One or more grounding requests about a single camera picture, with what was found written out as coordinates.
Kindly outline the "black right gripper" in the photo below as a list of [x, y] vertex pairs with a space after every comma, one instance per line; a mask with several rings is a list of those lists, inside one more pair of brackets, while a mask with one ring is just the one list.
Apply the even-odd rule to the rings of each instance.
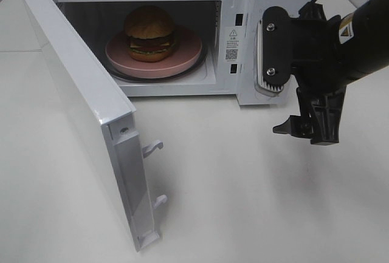
[[340, 76], [337, 29], [341, 17], [327, 20], [322, 4], [307, 2], [298, 18], [290, 18], [292, 61], [300, 115], [290, 115], [273, 127], [275, 134], [310, 140], [312, 145], [339, 142], [339, 126], [346, 94]]

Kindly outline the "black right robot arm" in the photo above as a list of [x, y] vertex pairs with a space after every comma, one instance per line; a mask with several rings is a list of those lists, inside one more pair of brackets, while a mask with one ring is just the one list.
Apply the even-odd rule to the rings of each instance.
[[307, 3], [297, 18], [277, 11], [286, 75], [294, 75], [300, 115], [275, 126], [276, 134], [307, 138], [313, 145], [339, 142], [348, 84], [388, 66], [388, 0], [368, 0], [341, 18], [326, 19], [323, 7]]

